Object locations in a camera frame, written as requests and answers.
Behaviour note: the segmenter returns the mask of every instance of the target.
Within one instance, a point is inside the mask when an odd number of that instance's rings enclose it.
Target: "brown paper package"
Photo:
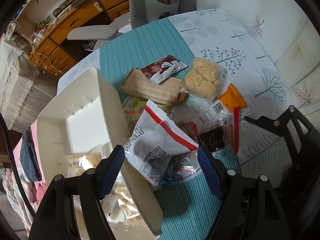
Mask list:
[[[186,96],[185,93],[179,93],[181,82],[179,78],[169,77],[156,85],[151,83],[141,70],[132,69],[121,88],[129,95],[172,106],[183,101]]]

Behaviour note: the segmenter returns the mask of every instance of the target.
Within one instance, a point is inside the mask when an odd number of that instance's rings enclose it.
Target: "orange wrapper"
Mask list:
[[[218,100],[221,101],[221,103],[225,106],[226,109],[230,113],[233,112],[234,108],[247,108],[247,104],[244,101],[244,98],[240,95],[236,87],[230,83],[228,85],[227,91],[224,92],[220,97],[218,97]]]

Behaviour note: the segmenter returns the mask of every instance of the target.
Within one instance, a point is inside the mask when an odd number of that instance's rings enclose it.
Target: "white plastic container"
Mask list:
[[[110,154],[117,144],[124,145],[131,134],[117,90],[97,69],[89,68],[40,113],[37,136],[43,179],[50,184],[56,174],[67,177],[65,155],[84,154],[98,144],[108,144]],[[154,239],[161,233],[163,213],[150,184],[126,160],[121,174],[148,225],[149,233],[144,227],[137,237]],[[129,232],[114,233],[119,240]]]

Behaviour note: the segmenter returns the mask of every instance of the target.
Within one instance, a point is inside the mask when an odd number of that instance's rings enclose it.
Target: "round cookie in plastic wrapper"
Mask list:
[[[221,93],[223,68],[209,60],[194,58],[192,68],[186,74],[181,92],[187,92],[204,99],[214,99]]]

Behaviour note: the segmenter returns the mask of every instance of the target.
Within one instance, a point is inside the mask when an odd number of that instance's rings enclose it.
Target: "teal striped table runner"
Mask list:
[[[186,64],[194,58],[180,34],[165,18],[149,23],[108,42],[100,48],[100,73],[119,92],[132,68],[143,68],[172,55]],[[175,74],[183,78],[186,70]],[[216,154],[225,166],[241,173],[238,158],[231,153]],[[164,219],[160,240],[201,240],[208,234],[220,207],[212,196],[203,174],[181,184],[155,192]]]

